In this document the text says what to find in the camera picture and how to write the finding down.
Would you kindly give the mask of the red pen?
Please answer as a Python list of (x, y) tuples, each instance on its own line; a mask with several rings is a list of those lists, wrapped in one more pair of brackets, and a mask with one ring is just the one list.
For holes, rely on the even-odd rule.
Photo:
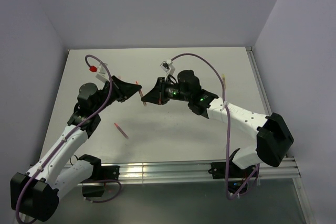
[(117, 130), (123, 135), (123, 137), (125, 137), (126, 139), (129, 139), (128, 135), (125, 133), (125, 131), (119, 127), (116, 123), (114, 123), (115, 127), (117, 128)]

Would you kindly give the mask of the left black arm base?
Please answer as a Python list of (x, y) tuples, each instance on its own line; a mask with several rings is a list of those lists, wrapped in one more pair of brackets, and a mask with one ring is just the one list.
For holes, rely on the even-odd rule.
[[(100, 204), (117, 198), (122, 191), (122, 185), (119, 182), (119, 174), (120, 166), (118, 165), (101, 166), (97, 173), (82, 182), (82, 195), (84, 200)], [(110, 183), (118, 185), (117, 191), (110, 198), (102, 199), (107, 185)]]

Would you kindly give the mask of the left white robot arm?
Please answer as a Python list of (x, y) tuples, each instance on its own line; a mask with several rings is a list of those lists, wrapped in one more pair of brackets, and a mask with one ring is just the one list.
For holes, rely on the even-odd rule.
[(101, 178), (101, 160), (91, 155), (81, 156), (72, 168), (64, 169), (64, 166), (98, 127), (99, 112), (114, 101), (126, 101), (141, 88), (116, 76), (106, 81), (102, 89), (94, 83), (80, 87), (78, 102), (62, 135), (34, 166), (24, 174), (16, 173), (10, 181), (11, 208), (17, 222), (22, 223), (20, 214), (47, 221), (60, 200), (79, 183), (87, 179), (96, 182)]

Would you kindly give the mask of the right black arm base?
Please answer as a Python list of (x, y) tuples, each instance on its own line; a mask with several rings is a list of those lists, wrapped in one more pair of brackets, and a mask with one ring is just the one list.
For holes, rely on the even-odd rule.
[[(212, 162), (211, 168), (208, 170), (208, 173), (212, 175), (213, 179), (225, 179), (225, 162)], [(239, 188), (242, 184), (247, 180), (250, 174), (252, 174), (252, 178), (258, 176), (259, 169), (256, 169), (255, 165), (249, 166), (246, 169), (240, 169), (238, 166), (229, 163), (229, 173), (228, 173), (228, 192), (230, 194), (234, 194), (235, 192), (239, 192), (240, 194), (244, 194), (248, 190), (248, 183), (239, 191)]]

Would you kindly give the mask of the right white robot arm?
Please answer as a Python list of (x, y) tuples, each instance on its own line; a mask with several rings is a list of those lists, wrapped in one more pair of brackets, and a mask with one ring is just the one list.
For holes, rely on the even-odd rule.
[(170, 100), (184, 101), (196, 115), (226, 123), (250, 136), (254, 144), (236, 150), (229, 158), (227, 170), (234, 177), (259, 163), (278, 167), (294, 142), (281, 115), (259, 114), (224, 102), (218, 95), (203, 89), (192, 70), (181, 71), (176, 83), (159, 77), (154, 88), (141, 100), (157, 105)]

